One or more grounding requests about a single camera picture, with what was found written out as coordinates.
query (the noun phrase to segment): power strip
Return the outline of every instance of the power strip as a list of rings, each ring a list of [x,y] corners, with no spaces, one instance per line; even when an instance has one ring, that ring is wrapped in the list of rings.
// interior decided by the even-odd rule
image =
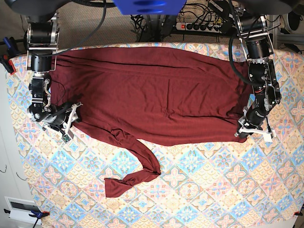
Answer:
[[[200,25],[200,24],[193,24],[193,23],[183,23],[177,22],[176,23],[176,30],[180,31],[196,31],[196,32],[213,32],[213,33],[222,33],[219,28],[220,25]]]

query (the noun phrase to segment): shirt sleeve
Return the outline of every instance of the shirt sleeve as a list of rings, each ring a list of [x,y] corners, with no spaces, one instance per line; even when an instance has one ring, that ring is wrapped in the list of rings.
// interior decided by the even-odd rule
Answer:
[[[77,123],[75,127],[92,138],[126,148],[138,158],[143,167],[141,171],[128,174],[122,180],[105,178],[106,197],[119,197],[134,185],[143,181],[152,181],[161,174],[160,164],[155,155],[133,135],[121,129],[113,128],[108,124],[104,124],[103,128],[101,127],[102,121],[99,120],[98,123],[95,123],[95,121],[94,118],[85,117],[85,122]]]

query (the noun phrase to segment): maroon long-sleeve shirt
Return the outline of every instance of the maroon long-sleeve shirt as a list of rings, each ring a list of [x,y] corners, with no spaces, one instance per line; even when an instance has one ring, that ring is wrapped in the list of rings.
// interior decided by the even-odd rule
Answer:
[[[245,63],[236,63],[244,77]],[[229,62],[166,47],[99,48],[70,51],[51,72],[52,102],[81,101],[89,136],[128,149],[143,170],[123,180],[105,179],[106,197],[160,175],[154,154],[136,139],[161,145],[244,142],[236,138],[238,119],[250,87]]]

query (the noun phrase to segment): patterned tablecloth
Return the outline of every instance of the patterned tablecloth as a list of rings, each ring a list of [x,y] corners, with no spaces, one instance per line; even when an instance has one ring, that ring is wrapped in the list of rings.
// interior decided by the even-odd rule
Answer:
[[[112,46],[171,47],[228,60],[223,45]],[[245,60],[236,47],[234,57]],[[122,178],[141,164],[127,150],[76,128],[65,145],[31,122],[26,109],[32,73],[25,70],[25,57],[13,59],[17,73],[6,74],[11,116],[34,201],[50,211],[44,227],[242,228],[290,219],[304,202],[304,57],[276,51],[274,61],[283,99],[270,115],[273,143],[258,135],[243,144],[166,147],[142,141],[158,158],[161,176],[111,199],[105,197],[104,178]]]

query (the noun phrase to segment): wire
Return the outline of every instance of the wire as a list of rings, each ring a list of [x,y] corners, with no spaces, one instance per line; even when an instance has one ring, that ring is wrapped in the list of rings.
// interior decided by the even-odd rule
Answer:
[[[192,11],[183,11],[183,12],[181,13],[181,15],[184,16],[185,13],[192,13],[197,19],[200,19],[200,16],[196,15],[196,14],[193,13]]]
[[[201,7],[203,10],[207,10],[207,8],[208,8],[205,5],[202,6],[202,4],[199,4],[199,3],[187,3],[185,6],[198,6],[198,7]]]
[[[202,3],[187,3],[186,6],[201,6],[202,8],[205,7],[205,9],[208,8],[208,6],[202,4]]]
[[[239,38],[241,39],[244,39],[239,28],[238,28],[238,20],[237,20],[237,16],[236,16],[236,13],[234,11],[234,6],[232,5],[232,1],[231,0],[228,0],[228,3],[229,3],[229,6],[230,6],[230,9],[231,9],[231,14],[232,14],[232,17],[233,17],[233,20],[234,20],[234,24],[236,26],[236,29],[237,29],[237,35]]]
[[[26,178],[26,179],[22,179],[19,175],[18,175],[18,173],[16,172],[16,174],[17,174],[17,177],[19,177],[21,180],[23,180],[23,181],[27,181],[27,180],[29,180],[29,178]]]
[[[286,22],[285,22],[285,19],[284,19],[283,15],[280,15],[280,16],[281,16],[280,18],[282,18],[283,21],[284,21],[284,29],[286,29]]]
[[[207,25],[210,23],[210,22],[213,22],[213,21],[211,21],[212,20],[212,14],[214,13],[214,11],[209,11],[209,12],[207,12],[207,14],[204,16],[204,15],[201,15],[200,17],[202,17],[202,16],[204,16],[204,19],[203,20],[201,20],[201,22],[199,23],[199,25],[202,25],[202,23],[203,22],[207,22]],[[210,19],[209,19],[209,21],[207,20],[207,21],[205,21],[205,19],[206,19],[206,17],[208,16],[208,14],[210,14]]]
[[[90,39],[91,36],[94,35],[94,33],[97,32],[97,30],[99,30],[99,28],[101,27],[101,25],[103,24],[104,20],[105,20],[105,14],[106,14],[106,8],[107,8],[107,5],[106,5],[106,0],[103,0],[104,3],[105,3],[105,6],[104,6],[104,11],[103,11],[103,15],[102,15],[102,18],[100,20],[100,23],[97,25],[97,27],[89,34],[87,35],[85,38],[83,38],[81,41],[79,41],[76,45],[68,48],[67,50],[64,50],[64,51],[61,51],[61,52],[58,52],[58,53],[54,53],[54,54],[49,54],[49,55],[37,55],[35,53],[31,53],[32,55],[35,55],[35,56],[42,56],[42,57],[52,57],[52,56],[59,56],[59,55],[62,55],[63,53],[66,53],[76,47],[79,47],[82,43],[84,43],[85,41],[87,41],[88,39]]]
[[[5,165],[5,171],[2,171],[2,170],[0,170],[0,172],[2,172],[2,173],[6,173],[6,169],[8,168],[8,166],[7,165]]]
[[[277,28],[277,27],[280,27],[281,24],[282,24],[282,23],[280,23],[279,25],[277,25],[277,26],[275,26],[275,27],[273,27],[273,28],[268,29],[268,31],[271,31],[271,30],[273,30],[273,29],[275,29],[275,28]]]
[[[142,22],[144,20],[143,15],[136,15],[136,16],[131,15],[131,20],[134,22],[136,30],[143,29],[142,28]]]
[[[114,3],[106,3],[106,2],[91,2],[91,1],[85,1],[85,0],[72,0],[72,2],[75,2],[77,4],[83,5],[83,6],[90,6],[90,7],[100,7],[100,8],[113,8],[116,7]]]
[[[138,38],[138,42],[141,41],[141,39],[142,39],[142,37],[143,37],[144,29],[145,29],[146,27],[147,27],[146,25],[143,26],[142,32],[141,32],[141,34],[140,34],[140,36],[139,36],[139,38]]]
[[[211,28],[214,28],[214,26],[217,24],[219,21],[219,16],[215,16],[215,22],[213,23],[213,26]]]
[[[37,224],[38,220],[39,220],[39,219],[37,219],[37,220],[36,220],[36,222],[35,222],[35,224],[34,224],[33,228],[35,228],[35,226],[36,226],[36,224]]]
[[[255,93],[261,93],[263,90],[265,90],[265,88],[263,88],[263,89],[260,89],[259,91],[255,91]]]
[[[228,53],[229,53],[229,62],[230,62],[230,65],[231,65],[231,68],[233,70],[233,72],[238,76],[239,79],[241,79],[244,83],[248,84],[248,85],[251,85],[251,86],[256,86],[256,87],[263,87],[263,85],[259,84],[259,83],[255,83],[255,82],[252,82],[250,80],[248,80],[247,78],[244,78],[243,75],[238,71],[238,69],[236,68],[236,66],[234,65],[234,62],[233,62],[233,56],[232,56],[232,43],[233,43],[233,40],[234,38],[236,38],[236,34],[232,35],[230,37],[230,40],[229,40],[229,46],[228,46]]]
[[[251,30],[252,30],[253,26],[255,25],[255,23],[256,23],[259,19],[260,19],[260,17],[256,18],[255,21],[251,24],[251,26],[250,26],[250,28],[249,28],[249,31],[248,31],[248,35],[247,35],[246,38],[244,38],[244,40],[249,39]]]
[[[23,28],[23,19],[22,19],[22,15],[21,14],[20,14],[20,18],[21,18],[22,29],[23,29],[24,33],[26,33],[25,29]]]
[[[63,87],[63,95],[62,95],[62,97],[55,103],[56,105],[62,100],[62,98],[65,96],[65,94],[66,94],[66,88],[65,88],[65,86],[61,83],[61,82],[57,82],[57,81],[55,81],[55,80],[52,80],[53,82],[56,82],[56,83],[58,83],[58,84],[60,84],[60,85],[62,85],[62,87]]]
[[[269,22],[271,22],[271,23],[273,23],[273,22],[275,22],[276,20],[278,20],[279,18],[281,17],[281,15],[279,15],[279,16],[277,16],[277,18],[275,19],[275,20],[268,20]]]

